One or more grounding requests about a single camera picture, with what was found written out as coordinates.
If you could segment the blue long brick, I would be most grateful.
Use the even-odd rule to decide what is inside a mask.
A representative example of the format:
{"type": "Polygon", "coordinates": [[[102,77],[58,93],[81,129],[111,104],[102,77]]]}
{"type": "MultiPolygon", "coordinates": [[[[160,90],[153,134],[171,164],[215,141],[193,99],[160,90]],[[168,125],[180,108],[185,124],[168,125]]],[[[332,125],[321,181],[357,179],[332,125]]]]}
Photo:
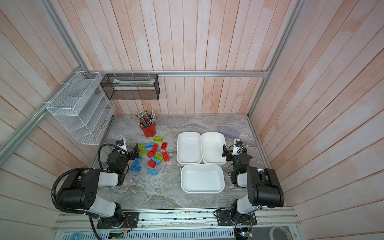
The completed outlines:
{"type": "Polygon", "coordinates": [[[142,157],[137,158],[137,159],[134,161],[134,163],[132,164],[132,166],[130,167],[130,170],[131,170],[132,172],[135,172],[135,173],[140,173],[141,170],[142,170],[142,167],[140,166],[142,160],[143,160],[142,157]]]}

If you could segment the blue brick top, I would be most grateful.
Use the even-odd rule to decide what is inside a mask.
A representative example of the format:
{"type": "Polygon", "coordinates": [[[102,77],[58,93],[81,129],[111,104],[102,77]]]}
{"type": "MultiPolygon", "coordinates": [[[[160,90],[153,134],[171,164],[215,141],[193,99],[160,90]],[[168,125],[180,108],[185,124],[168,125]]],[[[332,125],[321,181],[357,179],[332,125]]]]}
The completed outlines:
{"type": "Polygon", "coordinates": [[[144,144],[146,149],[152,149],[154,145],[155,145],[155,143],[153,143],[153,142],[152,143],[145,143],[144,144]]]}

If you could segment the small red square brick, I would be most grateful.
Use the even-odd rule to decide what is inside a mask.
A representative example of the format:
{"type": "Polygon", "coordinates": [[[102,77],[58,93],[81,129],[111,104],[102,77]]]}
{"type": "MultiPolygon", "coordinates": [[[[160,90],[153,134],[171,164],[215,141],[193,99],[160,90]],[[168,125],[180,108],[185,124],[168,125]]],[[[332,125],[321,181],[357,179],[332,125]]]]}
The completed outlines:
{"type": "Polygon", "coordinates": [[[168,146],[168,143],[163,142],[163,143],[162,143],[162,146],[161,146],[161,149],[162,149],[162,150],[166,150],[166,149],[167,149],[167,146],[168,146]]]}

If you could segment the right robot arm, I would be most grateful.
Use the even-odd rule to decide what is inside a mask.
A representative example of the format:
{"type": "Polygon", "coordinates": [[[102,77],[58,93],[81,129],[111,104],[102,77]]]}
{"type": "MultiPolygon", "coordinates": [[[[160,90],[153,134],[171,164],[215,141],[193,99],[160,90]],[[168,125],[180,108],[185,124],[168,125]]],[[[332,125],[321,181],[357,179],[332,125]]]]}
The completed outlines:
{"type": "Polygon", "coordinates": [[[235,200],[231,205],[231,218],[239,219],[260,208],[280,208],[285,202],[284,193],[279,179],[273,169],[258,169],[250,166],[252,156],[247,150],[236,143],[233,150],[223,145],[222,156],[231,162],[232,171],[228,172],[231,183],[247,189],[247,195],[235,200]]]}

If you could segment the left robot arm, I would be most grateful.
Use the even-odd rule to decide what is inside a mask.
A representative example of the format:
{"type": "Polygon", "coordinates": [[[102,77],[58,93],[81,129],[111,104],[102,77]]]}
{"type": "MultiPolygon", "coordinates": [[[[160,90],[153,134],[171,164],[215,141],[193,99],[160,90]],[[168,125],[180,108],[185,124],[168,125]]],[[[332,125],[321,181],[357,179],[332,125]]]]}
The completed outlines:
{"type": "Polygon", "coordinates": [[[113,147],[108,155],[108,168],[76,168],[66,171],[54,182],[51,200],[55,208],[70,214],[84,214],[112,228],[119,228],[125,221],[121,205],[110,202],[97,194],[99,188],[121,186],[130,169],[128,162],[139,157],[139,145],[131,152],[123,147],[122,140],[115,145],[103,144],[98,150],[98,160],[103,147],[113,147]]]}

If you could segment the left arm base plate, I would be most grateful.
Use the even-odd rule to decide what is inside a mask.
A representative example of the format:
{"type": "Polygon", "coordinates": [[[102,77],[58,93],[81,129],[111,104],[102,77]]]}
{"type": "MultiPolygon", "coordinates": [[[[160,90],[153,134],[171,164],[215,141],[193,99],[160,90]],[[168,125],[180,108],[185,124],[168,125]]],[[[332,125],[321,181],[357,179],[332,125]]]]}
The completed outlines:
{"type": "Polygon", "coordinates": [[[110,218],[101,218],[97,229],[135,229],[139,221],[139,212],[122,212],[110,218]]]}

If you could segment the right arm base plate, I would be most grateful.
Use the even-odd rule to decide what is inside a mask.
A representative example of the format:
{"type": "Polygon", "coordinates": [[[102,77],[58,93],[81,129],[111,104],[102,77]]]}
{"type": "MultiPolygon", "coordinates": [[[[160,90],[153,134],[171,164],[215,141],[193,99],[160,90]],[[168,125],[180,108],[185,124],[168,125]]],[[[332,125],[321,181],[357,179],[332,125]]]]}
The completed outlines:
{"type": "Polygon", "coordinates": [[[254,214],[242,215],[229,209],[220,208],[213,212],[219,226],[256,226],[257,219],[254,214]]]}

